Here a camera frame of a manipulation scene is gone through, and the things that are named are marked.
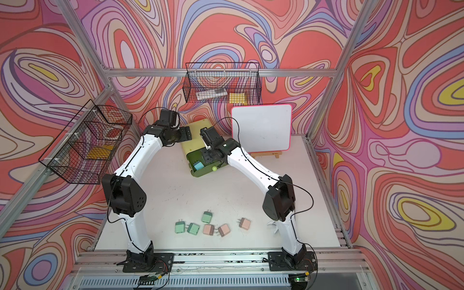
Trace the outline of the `blue plug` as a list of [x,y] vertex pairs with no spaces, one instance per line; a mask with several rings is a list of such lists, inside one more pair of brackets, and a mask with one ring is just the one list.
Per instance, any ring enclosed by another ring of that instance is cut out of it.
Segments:
[[197,161],[193,164],[193,170],[196,172],[204,168],[204,164],[201,161]]

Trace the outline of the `yellow green drawer cabinet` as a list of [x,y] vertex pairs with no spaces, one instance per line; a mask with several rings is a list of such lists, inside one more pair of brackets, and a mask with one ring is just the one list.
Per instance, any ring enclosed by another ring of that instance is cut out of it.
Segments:
[[200,135],[200,130],[203,128],[209,128],[212,124],[210,120],[203,119],[189,123],[187,126],[190,128],[192,139],[181,143],[181,147],[185,155],[205,147],[204,141]]

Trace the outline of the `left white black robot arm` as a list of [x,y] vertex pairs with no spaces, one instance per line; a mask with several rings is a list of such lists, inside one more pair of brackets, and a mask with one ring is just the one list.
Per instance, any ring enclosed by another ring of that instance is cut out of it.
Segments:
[[124,272],[148,272],[155,270],[160,263],[160,259],[155,257],[153,242],[147,235],[142,214],[147,194],[139,182],[158,151],[191,139],[192,133],[188,126],[172,128],[169,125],[150,125],[128,159],[113,174],[106,174],[102,178],[108,207],[118,216],[116,221],[123,224],[128,238]]

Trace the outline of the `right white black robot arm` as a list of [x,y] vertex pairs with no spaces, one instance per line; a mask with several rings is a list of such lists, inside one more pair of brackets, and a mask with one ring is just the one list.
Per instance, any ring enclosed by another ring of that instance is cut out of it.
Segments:
[[282,253],[288,268],[295,269],[304,259],[307,249],[298,241],[294,228],[296,196],[292,179],[288,175],[273,173],[256,161],[233,138],[203,137],[206,154],[237,169],[249,178],[264,194],[265,214],[274,221],[282,238]]

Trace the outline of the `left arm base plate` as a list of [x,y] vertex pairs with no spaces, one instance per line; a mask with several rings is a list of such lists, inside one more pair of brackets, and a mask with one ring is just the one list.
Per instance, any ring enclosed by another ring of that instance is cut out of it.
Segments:
[[124,273],[169,273],[174,262],[173,253],[138,254],[128,251],[121,262]]

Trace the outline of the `green top drawer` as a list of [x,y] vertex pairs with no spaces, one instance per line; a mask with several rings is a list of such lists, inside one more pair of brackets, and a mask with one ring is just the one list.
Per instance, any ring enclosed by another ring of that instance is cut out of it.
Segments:
[[209,174],[210,172],[215,172],[227,165],[219,159],[213,159],[205,147],[188,153],[186,158],[191,175],[197,178]]

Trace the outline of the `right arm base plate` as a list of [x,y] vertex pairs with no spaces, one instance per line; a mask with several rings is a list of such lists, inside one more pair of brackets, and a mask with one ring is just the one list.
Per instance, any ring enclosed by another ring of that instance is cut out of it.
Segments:
[[316,261],[313,251],[306,252],[301,255],[289,255],[281,252],[269,252],[267,258],[263,261],[269,264],[270,271],[305,271],[312,273],[318,270],[318,262]]

